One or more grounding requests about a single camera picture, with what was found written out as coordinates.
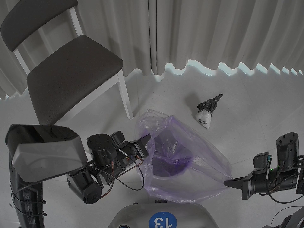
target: white wooden chair leg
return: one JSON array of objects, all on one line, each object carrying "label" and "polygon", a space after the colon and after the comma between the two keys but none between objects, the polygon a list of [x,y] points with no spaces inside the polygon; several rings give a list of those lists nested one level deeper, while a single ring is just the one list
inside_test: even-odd
[{"label": "white wooden chair leg", "polygon": [[121,98],[123,99],[123,103],[124,103],[124,107],[127,113],[127,117],[131,120],[133,119],[133,113],[132,113],[132,109],[131,109],[131,105],[130,105],[130,100],[129,100],[129,96],[128,96],[128,92],[127,92],[127,88],[126,88],[126,83],[125,83],[125,78],[123,76],[123,71],[120,70],[117,73],[118,76],[118,87],[119,87],[119,91],[120,91],[120,95]]}]

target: curtain fold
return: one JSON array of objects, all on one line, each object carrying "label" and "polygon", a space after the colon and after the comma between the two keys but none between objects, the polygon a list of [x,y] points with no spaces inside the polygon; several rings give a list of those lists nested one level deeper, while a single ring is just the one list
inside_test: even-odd
[{"label": "curtain fold", "polygon": [[[19,0],[0,0],[0,23]],[[78,0],[84,33],[123,59],[124,75],[139,68],[161,75],[170,62],[195,59],[250,69],[304,69],[304,0]],[[76,37],[68,12],[27,38],[19,51],[30,70]],[[23,93],[26,74],[0,39],[0,98]]]}]

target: curtain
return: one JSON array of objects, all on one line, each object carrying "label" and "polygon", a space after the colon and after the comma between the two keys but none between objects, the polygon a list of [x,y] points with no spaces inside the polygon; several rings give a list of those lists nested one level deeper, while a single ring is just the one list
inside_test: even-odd
[{"label": "curtain", "polygon": [[[0,23],[19,0],[0,0]],[[170,62],[195,59],[250,69],[260,63],[296,71],[304,66],[304,0],[78,0],[84,33],[124,62],[161,75]],[[42,26],[19,47],[30,70],[76,37],[68,12]],[[26,74],[0,40],[0,98],[26,88]]]}]

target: transparent purple trash bag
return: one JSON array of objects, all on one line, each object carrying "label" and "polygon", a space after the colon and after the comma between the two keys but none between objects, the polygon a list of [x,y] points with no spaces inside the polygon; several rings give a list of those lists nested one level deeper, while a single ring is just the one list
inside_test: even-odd
[{"label": "transparent purple trash bag", "polygon": [[220,194],[232,179],[231,165],[223,154],[196,131],[154,110],[136,123],[136,138],[148,133],[149,156],[140,166],[149,195],[177,203],[205,200]]}]

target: floor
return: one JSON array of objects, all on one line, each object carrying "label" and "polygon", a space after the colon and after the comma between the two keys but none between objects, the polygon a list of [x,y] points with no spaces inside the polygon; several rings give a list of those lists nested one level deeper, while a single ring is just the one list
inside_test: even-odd
[{"label": "floor", "polygon": [[[65,126],[77,132],[86,148],[86,138],[92,134],[111,134],[121,130],[127,140],[134,137],[136,119],[148,109],[176,115],[212,142],[230,161],[233,177],[246,176],[253,170],[253,157],[270,151],[273,166],[276,164],[276,139],[287,132],[299,134],[300,154],[304,154],[304,78],[290,73],[277,74],[269,69],[267,74],[254,69],[249,74],[236,69],[228,76],[214,70],[212,76],[203,74],[195,66],[187,66],[182,75],[166,70],[163,79],[153,75],[143,76],[134,70],[126,78],[131,107],[135,118],[128,120],[117,85],[113,86]],[[222,93],[209,130],[194,119],[196,106]],[[28,91],[22,96],[0,101],[0,227],[19,226],[15,210],[10,207],[8,149],[4,138],[11,124],[38,124]],[[140,177],[133,171],[122,177],[132,187],[140,187]],[[131,191],[120,183],[102,200],[86,205],[68,188],[66,177],[44,182],[44,211],[48,214],[46,227],[101,227],[106,228],[116,213],[133,202],[154,202],[145,190]],[[289,201],[298,197],[295,190],[274,194],[278,200]],[[301,205],[299,200],[289,205],[278,204],[268,196],[253,195],[241,200],[241,191],[226,192],[200,202],[213,216],[219,228],[257,228],[270,225],[273,216],[282,208]],[[286,209],[277,215],[280,224],[297,208]]]}]

